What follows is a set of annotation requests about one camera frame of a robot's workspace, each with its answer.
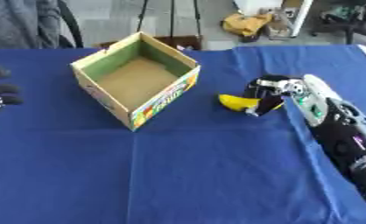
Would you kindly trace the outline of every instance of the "yellow bag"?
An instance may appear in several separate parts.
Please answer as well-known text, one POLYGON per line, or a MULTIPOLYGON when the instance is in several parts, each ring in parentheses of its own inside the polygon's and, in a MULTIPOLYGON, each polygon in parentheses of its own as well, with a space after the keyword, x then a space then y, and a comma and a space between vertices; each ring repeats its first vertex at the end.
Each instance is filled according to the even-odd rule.
POLYGON ((222 21, 222 29, 244 37, 254 36, 259 29, 272 21, 273 15, 270 13, 259 14, 254 17, 245 17, 240 13, 235 13, 226 17, 222 21))

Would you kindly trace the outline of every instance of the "tripod leg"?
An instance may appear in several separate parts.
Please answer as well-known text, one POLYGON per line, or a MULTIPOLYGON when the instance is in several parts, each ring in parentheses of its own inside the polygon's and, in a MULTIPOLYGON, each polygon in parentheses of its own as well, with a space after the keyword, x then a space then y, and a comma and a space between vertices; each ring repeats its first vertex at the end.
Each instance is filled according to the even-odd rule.
POLYGON ((169 34, 169 39, 170 39, 170 46, 172 47, 176 47, 175 44, 173 43, 173 33, 174 33, 174 29, 175 29, 175 0, 171 0, 171 27, 170 27, 170 34, 169 34))
POLYGON ((144 0, 144 5, 142 6, 141 14, 139 14, 139 23, 137 27, 137 32, 141 31, 142 23, 144 22, 144 14, 146 13, 146 8, 148 6, 149 0, 144 0))
POLYGON ((201 14, 198 6, 198 0, 194 0, 194 8, 195 8, 195 19, 197 20, 198 37, 202 39, 201 14))

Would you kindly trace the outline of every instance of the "person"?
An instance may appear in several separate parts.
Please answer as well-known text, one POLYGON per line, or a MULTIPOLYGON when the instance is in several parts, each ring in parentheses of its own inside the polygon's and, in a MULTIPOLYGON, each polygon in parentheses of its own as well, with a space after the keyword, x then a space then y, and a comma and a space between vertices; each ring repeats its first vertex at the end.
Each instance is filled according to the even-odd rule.
POLYGON ((0 0, 0 48, 56 48, 57 0, 0 0))

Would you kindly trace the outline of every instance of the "white wall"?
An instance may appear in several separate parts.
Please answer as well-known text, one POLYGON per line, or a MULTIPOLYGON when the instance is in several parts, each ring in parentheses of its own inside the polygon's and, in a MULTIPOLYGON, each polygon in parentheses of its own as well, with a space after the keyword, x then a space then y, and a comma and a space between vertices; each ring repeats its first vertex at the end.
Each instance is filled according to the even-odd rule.
POLYGON ((237 7, 246 16, 253 16, 259 12, 261 8, 281 7, 283 0, 234 0, 237 7))

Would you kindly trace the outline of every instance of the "box label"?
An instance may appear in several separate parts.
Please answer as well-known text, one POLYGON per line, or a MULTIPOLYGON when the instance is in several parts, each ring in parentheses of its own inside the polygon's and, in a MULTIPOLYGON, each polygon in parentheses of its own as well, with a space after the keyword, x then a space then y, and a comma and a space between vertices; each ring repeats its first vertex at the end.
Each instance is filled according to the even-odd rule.
POLYGON ((179 98, 183 93, 195 85, 198 78, 199 69, 194 69, 191 73, 183 76, 179 82, 172 84, 164 90, 155 100, 147 102, 131 114, 131 127, 135 130, 146 123, 168 104, 179 98))

